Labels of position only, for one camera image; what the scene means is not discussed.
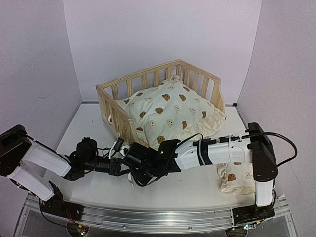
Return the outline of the wooden pet bed frame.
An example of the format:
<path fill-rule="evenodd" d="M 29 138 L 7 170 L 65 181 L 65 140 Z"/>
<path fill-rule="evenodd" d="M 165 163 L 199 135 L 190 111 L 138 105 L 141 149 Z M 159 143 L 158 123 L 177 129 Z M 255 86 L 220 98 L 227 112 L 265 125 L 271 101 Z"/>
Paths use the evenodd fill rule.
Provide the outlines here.
<path fill-rule="evenodd" d="M 177 59 L 153 67 L 142 69 L 111 81 L 96 85 L 103 122 L 111 126 L 116 137 L 121 136 L 126 143 L 139 142 L 132 117 L 117 103 L 119 99 L 118 85 L 126 85 L 128 96 L 134 93 L 133 83 L 139 81 L 142 89 L 157 87 L 163 79 L 169 79 L 175 73 L 184 85 L 197 92 L 202 98 L 207 98 L 210 91 L 210 81 L 213 89 L 210 102 L 219 110 L 225 111 L 225 102 L 221 90 L 221 79 L 195 65 Z"/>

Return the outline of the bear print cream cushion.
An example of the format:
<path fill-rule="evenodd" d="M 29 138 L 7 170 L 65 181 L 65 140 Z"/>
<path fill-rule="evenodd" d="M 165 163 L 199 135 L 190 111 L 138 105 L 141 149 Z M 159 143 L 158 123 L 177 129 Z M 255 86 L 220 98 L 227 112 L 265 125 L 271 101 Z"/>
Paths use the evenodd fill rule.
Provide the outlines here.
<path fill-rule="evenodd" d="M 132 117 L 138 139 L 157 149 L 164 140 L 184 140 L 219 131 L 226 114 L 172 75 L 158 87 L 140 90 L 117 103 Z"/>

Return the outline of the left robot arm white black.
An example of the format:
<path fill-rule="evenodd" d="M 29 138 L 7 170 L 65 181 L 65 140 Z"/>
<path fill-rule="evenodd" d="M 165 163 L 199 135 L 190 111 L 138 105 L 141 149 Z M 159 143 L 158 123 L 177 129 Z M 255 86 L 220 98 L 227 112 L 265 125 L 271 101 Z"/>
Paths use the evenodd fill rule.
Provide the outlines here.
<path fill-rule="evenodd" d="M 61 216 L 66 212 L 66 204 L 61 201 L 63 196 L 58 187 L 43 179 L 29 164 L 45 168 L 68 181 L 83 178 L 91 172 L 120 177 L 131 172 L 122 169 L 123 160 L 115 156 L 122 144 L 123 141 L 118 139 L 111 148 L 104 149 L 106 154 L 100 156 L 97 142 L 84 137 L 77 143 L 75 151 L 62 155 L 29 136 L 19 124 L 0 136 L 0 174 L 47 202 L 47 208 Z"/>

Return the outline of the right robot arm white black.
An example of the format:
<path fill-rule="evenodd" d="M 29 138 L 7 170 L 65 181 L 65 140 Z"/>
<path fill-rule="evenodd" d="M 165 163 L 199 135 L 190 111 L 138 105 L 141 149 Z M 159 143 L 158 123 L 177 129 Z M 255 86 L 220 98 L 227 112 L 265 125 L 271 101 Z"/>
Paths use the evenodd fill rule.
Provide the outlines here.
<path fill-rule="evenodd" d="M 277 162 L 269 133 L 259 124 L 250 123 L 244 135 L 204 138 L 196 133 L 185 140 L 158 139 L 154 150 L 134 142 L 125 150 L 124 165 L 128 166 L 139 186 L 146 186 L 169 173 L 200 166 L 249 163 L 255 181 L 255 203 L 248 214 L 259 219 L 272 203 L 274 179 L 278 175 Z"/>

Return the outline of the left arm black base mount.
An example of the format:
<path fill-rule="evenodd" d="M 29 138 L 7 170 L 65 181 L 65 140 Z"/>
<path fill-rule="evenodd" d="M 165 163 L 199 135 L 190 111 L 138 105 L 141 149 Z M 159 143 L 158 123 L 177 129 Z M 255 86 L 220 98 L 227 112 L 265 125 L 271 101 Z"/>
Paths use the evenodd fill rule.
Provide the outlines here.
<path fill-rule="evenodd" d="M 40 204 L 40 210 L 54 216 L 68 218 L 72 222 L 80 221 L 84 210 L 83 205 L 64 201 L 60 189 L 51 181 L 49 184 L 53 188 L 53 196 Z"/>

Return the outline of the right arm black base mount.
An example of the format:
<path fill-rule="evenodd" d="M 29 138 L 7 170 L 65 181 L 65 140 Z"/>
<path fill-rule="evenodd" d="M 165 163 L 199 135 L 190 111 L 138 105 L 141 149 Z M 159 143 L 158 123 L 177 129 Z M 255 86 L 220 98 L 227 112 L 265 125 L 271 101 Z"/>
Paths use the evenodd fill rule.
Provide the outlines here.
<path fill-rule="evenodd" d="M 232 209 L 232 227 L 240 227 L 246 224 L 253 224 L 257 221 L 263 221 L 274 217 L 274 205 L 273 203 L 259 207 L 256 204 L 235 207 Z"/>

